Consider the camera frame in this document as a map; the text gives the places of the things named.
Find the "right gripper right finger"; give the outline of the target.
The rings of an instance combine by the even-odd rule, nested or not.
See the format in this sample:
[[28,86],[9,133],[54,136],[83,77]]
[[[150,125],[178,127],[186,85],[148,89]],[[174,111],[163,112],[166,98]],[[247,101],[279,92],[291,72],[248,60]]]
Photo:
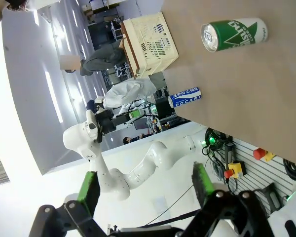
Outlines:
[[220,220],[230,220],[239,237],[272,237],[274,233],[257,195],[244,190],[237,195],[215,189],[202,163],[195,162],[192,183],[200,210],[185,229],[186,237],[209,237]]

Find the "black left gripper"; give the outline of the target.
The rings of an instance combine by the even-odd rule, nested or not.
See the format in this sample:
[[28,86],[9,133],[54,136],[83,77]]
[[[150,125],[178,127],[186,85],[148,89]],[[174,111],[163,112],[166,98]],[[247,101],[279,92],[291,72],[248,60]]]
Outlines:
[[104,110],[103,112],[96,114],[100,131],[102,133],[110,133],[115,131],[114,123],[126,123],[133,118],[137,118],[140,116],[140,111],[134,110],[117,115],[114,118],[114,123],[112,121],[113,116],[114,114],[111,110]]

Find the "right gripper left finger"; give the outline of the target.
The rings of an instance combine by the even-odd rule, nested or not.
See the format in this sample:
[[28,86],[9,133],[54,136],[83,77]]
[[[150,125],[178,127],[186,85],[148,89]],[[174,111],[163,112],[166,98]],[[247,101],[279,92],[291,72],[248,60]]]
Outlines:
[[76,200],[69,200],[59,208],[42,205],[36,214],[29,236],[64,237],[77,230],[82,237],[105,237],[106,233],[93,219],[100,196],[97,173],[88,171]]

